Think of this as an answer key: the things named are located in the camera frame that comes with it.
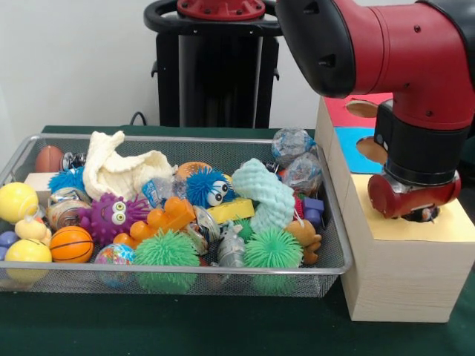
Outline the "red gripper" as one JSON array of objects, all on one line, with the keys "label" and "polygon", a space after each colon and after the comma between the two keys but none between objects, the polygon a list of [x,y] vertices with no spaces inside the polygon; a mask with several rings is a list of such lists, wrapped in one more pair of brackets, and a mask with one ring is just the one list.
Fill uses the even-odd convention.
[{"label": "red gripper", "polygon": [[458,173],[446,185],[405,185],[386,173],[372,175],[367,184],[372,207],[387,219],[448,204],[458,197],[460,190],[461,179]]}]

